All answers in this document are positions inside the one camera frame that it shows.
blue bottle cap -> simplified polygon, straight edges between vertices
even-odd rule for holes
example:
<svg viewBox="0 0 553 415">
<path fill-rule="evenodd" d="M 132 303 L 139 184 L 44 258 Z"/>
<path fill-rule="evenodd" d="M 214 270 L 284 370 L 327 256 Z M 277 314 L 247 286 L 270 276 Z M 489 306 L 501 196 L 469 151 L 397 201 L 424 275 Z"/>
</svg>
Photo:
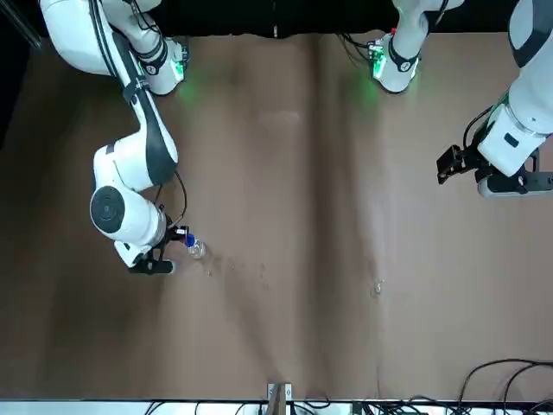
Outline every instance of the blue bottle cap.
<svg viewBox="0 0 553 415">
<path fill-rule="evenodd" d="M 190 248 L 190 247 L 194 246 L 195 241 L 196 241 L 196 238 L 191 233 L 189 233 L 187 235 L 186 240 L 184 241 L 184 245 L 186 245 L 188 248 Z"/>
</svg>

green led light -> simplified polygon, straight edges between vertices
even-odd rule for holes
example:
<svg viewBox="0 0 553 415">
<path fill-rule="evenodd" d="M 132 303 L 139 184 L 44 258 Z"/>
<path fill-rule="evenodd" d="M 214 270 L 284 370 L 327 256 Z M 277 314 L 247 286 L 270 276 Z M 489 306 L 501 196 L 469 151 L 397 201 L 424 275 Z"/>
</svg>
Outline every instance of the green led light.
<svg viewBox="0 0 553 415">
<path fill-rule="evenodd" d="M 386 65 L 386 57 L 384 55 L 380 56 L 378 59 L 374 61 L 374 64 L 372 65 L 372 74 L 374 78 L 377 80 L 380 79 L 382 76 L 382 72 L 384 71 L 384 66 Z"/>
<path fill-rule="evenodd" d="M 171 61 L 171 63 L 171 68 L 173 69 L 175 77 L 182 80 L 184 78 L 184 67 L 182 66 L 182 62 Z"/>
<path fill-rule="evenodd" d="M 194 105 L 198 101 L 199 85 L 191 77 L 178 90 L 178 96 L 186 105 Z"/>
</svg>

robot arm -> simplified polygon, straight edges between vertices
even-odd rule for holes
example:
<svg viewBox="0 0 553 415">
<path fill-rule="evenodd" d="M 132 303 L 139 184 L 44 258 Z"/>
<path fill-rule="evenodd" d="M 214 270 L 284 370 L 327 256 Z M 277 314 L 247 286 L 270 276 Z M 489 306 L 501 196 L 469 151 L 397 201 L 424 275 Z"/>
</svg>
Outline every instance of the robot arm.
<svg viewBox="0 0 553 415">
<path fill-rule="evenodd" d="M 111 2 L 122 3 L 121 0 L 104 1 Z M 155 63 L 155 71 L 144 73 L 135 57 L 136 51 L 125 37 L 111 29 L 101 4 L 98 0 L 41 0 L 41 9 L 61 57 L 85 72 L 115 76 L 137 117 L 140 125 L 137 132 L 102 147 L 94 155 L 95 190 L 90 215 L 94 226 L 115 240 L 115 247 L 127 266 L 144 265 L 139 271 L 148 272 L 156 265 L 151 255 L 153 248 L 163 249 L 173 239 L 190 242 L 187 228 L 171 225 L 160 208 L 138 193 L 168 182 L 175 173 L 178 161 L 175 142 L 156 109 L 147 78 L 153 80 L 158 92 L 168 92 L 182 76 L 178 78 L 181 74 L 164 68 L 182 64 L 178 61 L 182 55 L 178 55 L 179 48 L 173 49 L 177 53 L 175 58 L 168 54 L 167 46 L 154 47 L 152 53 L 139 55 L 148 55 L 147 65 Z M 153 35 L 146 34 L 143 38 L 159 44 L 151 41 Z M 138 36 L 133 39 L 136 49 L 141 39 Z M 172 270 L 165 267 L 164 272 L 169 271 Z"/>
<path fill-rule="evenodd" d="M 553 3 L 520 0 L 509 24 L 520 75 L 491 110 L 465 149 L 450 147 L 438 160 L 438 181 L 476 169 L 484 196 L 553 191 L 553 173 L 539 171 L 539 151 L 553 132 Z M 531 171 L 524 167 L 533 160 Z"/>
<path fill-rule="evenodd" d="M 379 51 L 374 61 L 373 77 L 390 93 L 400 93 L 415 76 L 424 40 L 442 19 L 446 10 L 461 6 L 465 0 L 393 0 L 399 12 L 394 34 L 387 34 L 374 47 Z M 435 11 L 430 21 L 427 13 Z"/>
</svg>

black background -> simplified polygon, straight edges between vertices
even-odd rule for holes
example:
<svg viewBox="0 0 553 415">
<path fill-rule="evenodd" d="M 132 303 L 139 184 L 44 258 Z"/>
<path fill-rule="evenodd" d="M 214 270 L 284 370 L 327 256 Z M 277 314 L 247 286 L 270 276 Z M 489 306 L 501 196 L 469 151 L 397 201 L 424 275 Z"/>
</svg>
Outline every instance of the black background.
<svg viewBox="0 0 553 415">
<path fill-rule="evenodd" d="M 6 16 L 1 13 L 0 39 L 4 41 L 2 65 L 0 65 L 0 80 L 2 80 L 2 93 L 0 94 L 0 104 L 2 105 L 0 111 L 1 146 L 27 66 L 29 45 L 19 36 L 19 33 L 12 27 Z"/>
<path fill-rule="evenodd" d="M 501 32 L 507 30 L 517 0 L 467 0 L 448 11 L 436 31 Z M 17 2 L 41 32 L 46 30 L 37 0 Z M 273 36 L 300 33 L 389 31 L 397 24 L 391 0 L 163 0 L 152 16 L 167 35 Z"/>
</svg>

cable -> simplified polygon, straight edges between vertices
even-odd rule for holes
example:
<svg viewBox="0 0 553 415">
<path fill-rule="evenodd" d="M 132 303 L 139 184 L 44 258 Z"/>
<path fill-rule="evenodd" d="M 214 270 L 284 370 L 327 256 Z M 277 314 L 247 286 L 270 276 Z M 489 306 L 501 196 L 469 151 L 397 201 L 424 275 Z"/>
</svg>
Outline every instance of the cable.
<svg viewBox="0 0 553 415">
<path fill-rule="evenodd" d="M 488 363 L 484 363 L 482 365 L 479 365 L 479 366 L 475 367 L 473 370 L 471 370 L 470 373 L 465 378 L 465 381 L 464 381 L 463 386 L 461 388 L 461 392 L 459 393 L 459 398 L 457 399 L 457 409 L 456 409 L 457 411 L 459 411 L 461 409 L 461 406 L 462 406 L 462 403 L 463 403 L 463 398 L 465 396 L 465 391 L 467 390 L 468 382 L 473 377 L 473 375 L 476 372 L 478 372 L 479 370 L 484 369 L 485 367 L 490 367 L 490 366 L 498 365 L 498 364 L 502 364 L 502 363 L 526 363 L 528 365 L 543 364 L 545 366 L 553 367 L 553 361 L 531 361 L 529 359 L 500 359 L 500 360 L 497 360 L 497 361 L 489 361 Z"/>
<path fill-rule="evenodd" d="M 144 13 L 142 12 L 142 10 L 140 10 L 140 6 L 138 5 L 137 3 L 137 0 L 132 0 L 131 4 L 130 4 L 130 7 L 133 9 L 133 13 L 135 15 L 135 17 L 137 18 L 137 23 L 138 23 L 138 27 L 142 30 L 147 30 L 147 29 L 150 29 L 150 30 L 153 30 L 154 32 L 156 32 L 157 34 L 161 34 L 159 28 L 156 26 L 152 26 L 150 23 L 148 23 L 146 21 L 146 18 L 144 17 Z M 145 28 L 142 27 L 142 25 L 140 24 L 140 18 L 142 18 L 142 21 L 143 23 L 146 25 Z"/>
<path fill-rule="evenodd" d="M 149 415 L 149 411 L 152 409 L 152 406 L 154 406 L 155 404 L 156 404 L 156 402 L 152 402 L 151 404 L 149 404 L 148 409 L 146 410 L 144 415 Z"/>
<path fill-rule="evenodd" d="M 350 35 L 340 33 L 337 34 L 338 39 L 340 40 L 340 43 L 344 50 L 346 51 L 347 58 L 354 66 L 361 65 L 367 65 L 368 67 L 371 66 L 371 60 L 369 59 L 369 56 L 367 55 L 367 50 L 369 49 L 368 45 L 365 45 L 363 43 L 359 43 L 358 41 L 355 41 Z M 348 46 L 352 46 L 355 52 L 357 53 L 357 56 L 355 56 L 350 48 Z"/>
<path fill-rule="evenodd" d="M 371 406 L 367 402 L 361 402 L 361 409 L 363 409 L 363 411 L 368 415 L 374 415 Z"/>
<path fill-rule="evenodd" d="M 238 415 L 238 413 L 240 412 L 240 410 L 245 406 L 246 404 L 242 404 L 241 406 L 238 407 L 238 409 L 236 410 L 236 412 L 234 413 L 234 415 Z"/>
<path fill-rule="evenodd" d="M 407 413 L 407 411 L 404 410 L 404 407 L 410 408 L 412 411 L 414 411 L 417 415 L 423 415 L 418 408 L 413 406 L 409 401 L 400 400 L 398 402 L 387 402 L 383 403 L 382 405 L 376 405 L 371 404 L 378 408 L 379 411 L 383 412 L 384 415 L 397 415 L 397 414 L 404 414 Z"/>
<path fill-rule="evenodd" d="M 438 16 L 436 17 L 436 19 L 432 23 L 429 23 L 429 34 L 434 31 L 435 27 L 442 20 L 442 17 L 444 15 L 444 13 L 446 12 L 446 8 L 448 7 L 448 4 L 449 4 L 449 0 L 443 0 L 442 6 L 438 10 Z"/>
<path fill-rule="evenodd" d="M 509 379 L 509 381 L 505 385 L 505 391 L 503 393 L 503 413 L 504 414 L 508 413 L 507 412 L 507 395 L 509 394 L 509 389 L 511 388 L 512 382 L 517 378 L 517 376 L 519 376 L 520 374 L 523 374 L 527 370 L 532 369 L 534 367 L 548 367 L 549 369 L 553 369 L 553 365 L 551 365 L 549 363 L 536 362 L 536 363 L 532 363 L 528 366 L 522 367 L 513 376 L 511 376 L 511 378 Z"/>
<path fill-rule="evenodd" d="M 492 108 L 493 108 L 493 105 L 487 107 L 483 112 L 478 114 L 470 123 L 468 123 L 467 128 L 465 129 L 465 133 L 463 134 L 463 148 L 465 150 L 467 149 L 468 132 L 470 131 L 471 128 L 473 128 L 473 125 L 475 125 L 478 122 L 479 119 L 481 119 L 486 114 L 488 114 L 492 110 Z"/>
<path fill-rule="evenodd" d="M 181 184 L 182 195 L 184 197 L 184 208 L 182 209 L 181 215 L 171 225 L 168 226 L 168 229 L 173 229 L 174 227 L 176 227 L 179 224 L 179 222 L 184 217 L 184 214 L 187 212 L 187 208 L 188 208 L 187 188 L 184 186 L 184 182 L 181 179 L 181 175 L 179 174 L 179 172 L 177 170 L 175 170 L 175 176 L 178 179 L 179 183 Z"/>
<path fill-rule="evenodd" d="M 296 415 L 296 408 L 301 409 L 302 411 L 304 411 L 305 413 L 308 413 L 309 415 L 316 415 L 313 411 L 306 408 L 305 406 L 299 406 L 295 402 L 290 402 L 290 414 L 291 415 Z"/>
<path fill-rule="evenodd" d="M 310 402 L 303 402 L 303 404 L 307 405 L 308 407 L 310 407 L 311 409 L 315 409 L 315 410 L 318 410 L 318 409 L 325 409 L 325 408 L 328 408 L 330 406 L 330 399 L 328 398 L 325 398 L 327 400 L 327 402 L 325 402 L 324 404 L 318 406 L 318 405 L 313 405 L 311 404 Z"/>
<path fill-rule="evenodd" d="M 425 396 L 425 395 L 412 396 L 411 398 L 408 399 L 408 402 L 413 402 L 415 400 L 419 401 L 419 402 L 416 402 L 417 404 L 419 404 L 419 403 L 422 404 L 423 403 L 423 402 L 420 402 L 420 401 L 426 401 L 426 402 L 431 402 L 434 405 L 441 406 L 442 408 L 446 408 L 446 415 L 447 415 L 447 410 L 452 411 L 452 415 L 468 415 L 470 413 L 470 408 L 461 408 L 460 410 L 457 410 L 451 404 L 448 404 L 446 402 L 441 402 L 441 401 L 436 400 L 436 399 L 429 398 L 428 396 Z"/>
<path fill-rule="evenodd" d="M 155 204 L 155 205 L 157 204 L 157 200 L 159 199 L 159 195 L 161 194 L 162 189 L 163 189 L 163 185 L 160 184 L 160 185 L 157 187 L 156 198 L 154 199 L 154 204 Z"/>
<path fill-rule="evenodd" d="M 144 415 L 151 415 L 152 413 L 157 411 L 157 408 L 159 408 L 163 404 L 165 404 L 165 402 L 152 402 L 151 404 L 149 404 L 148 409 L 146 410 Z"/>
<path fill-rule="evenodd" d="M 542 405 L 553 406 L 553 399 L 546 399 L 546 400 L 542 400 L 541 402 L 538 402 L 532 408 L 530 408 L 528 412 L 534 412 L 537 408 L 539 408 Z"/>
<path fill-rule="evenodd" d="M 102 58 L 104 58 L 104 63 L 107 66 L 107 70 L 110 75 L 118 79 L 115 64 L 113 63 L 113 58 L 111 57 L 110 49 L 108 47 L 107 40 L 105 39 L 104 27 L 102 24 L 102 18 L 100 17 L 97 0 L 88 0 L 88 7 L 91 12 L 94 34 L 96 35 L 96 41 L 98 43 L 100 53 L 102 54 Z"/>
</svg>

